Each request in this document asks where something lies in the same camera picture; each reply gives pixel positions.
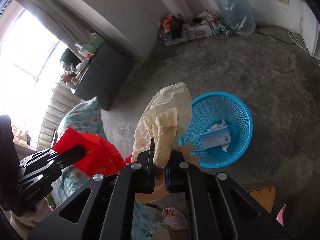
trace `plastic bag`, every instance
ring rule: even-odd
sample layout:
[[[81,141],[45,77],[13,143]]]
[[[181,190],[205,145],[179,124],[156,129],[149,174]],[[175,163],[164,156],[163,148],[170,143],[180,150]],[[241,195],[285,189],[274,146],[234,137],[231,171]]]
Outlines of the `plastic bag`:
[[[85,48],[82,47],[82,45],[80,45],[79,43],[75,43],[75,46],[77,47],[78,52],[86,57],[88,54],[92,55],[90,52],[88,52]]]
[[[248,0],[214,0],[233,32],[242,35],[254,33],[256,24]]]

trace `bright window light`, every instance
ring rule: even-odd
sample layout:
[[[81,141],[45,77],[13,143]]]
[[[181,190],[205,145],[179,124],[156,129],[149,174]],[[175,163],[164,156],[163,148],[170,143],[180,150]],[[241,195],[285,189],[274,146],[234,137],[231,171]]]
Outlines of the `bright window light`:
[[[24,11],[0,48],[0,115],[28,129],[37,148],[53,90],[63,73],[60,57],[67,46],[31,13]]]

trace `blue plastic basket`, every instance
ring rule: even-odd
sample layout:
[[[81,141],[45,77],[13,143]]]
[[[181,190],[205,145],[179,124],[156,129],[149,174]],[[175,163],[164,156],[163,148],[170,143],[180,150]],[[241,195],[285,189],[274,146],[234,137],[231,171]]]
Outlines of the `blue plastic basket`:
[[[227,152],[221,147],[204,150],[199,134],[210,125],[225,120],[231,136]],[[210,92],[192,102],[192,120],[187,133],[179,140],[180,145],[190,143],[196,146],[192,155],[200,157],[200,166],[221,168],[241,157],[252,137],[252,118],[248,108],[236,96],[224,92]]]

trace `floral pillow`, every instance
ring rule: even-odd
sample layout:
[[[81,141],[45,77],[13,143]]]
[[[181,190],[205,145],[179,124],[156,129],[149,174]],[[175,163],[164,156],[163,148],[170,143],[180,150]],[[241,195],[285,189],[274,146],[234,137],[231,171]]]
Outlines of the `floral pillow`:
[[[134,203],[131,240],[151,239],[159,224],[155,222],[150,212],[141,203]]]
[[[68,127],[81,133],[93,133],[107,140],[103,131],[103,123],[100,113],[101,107],[97,97],[75,106],[62,119],[58,129],[58,140]]]

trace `red fabric bag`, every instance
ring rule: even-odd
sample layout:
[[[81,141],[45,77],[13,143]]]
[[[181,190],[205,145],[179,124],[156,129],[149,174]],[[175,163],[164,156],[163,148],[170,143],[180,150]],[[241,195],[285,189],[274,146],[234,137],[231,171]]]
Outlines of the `red fabric bag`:
[[[127,163],[130,164],[131,163],[131,158],[132,158],[132,154],[130,154],[129,157],[124,160],[124,163],[125,164],[127,164]]]
[[[110,176],[118,173],[125,166],[121,154],[112,143],[92,133],[79,133],[70,127],[52,150],[57,154],[62,154],[77,145],[85,148],[86,155],[73,165],[87,174],[89,178],[96,173]]]

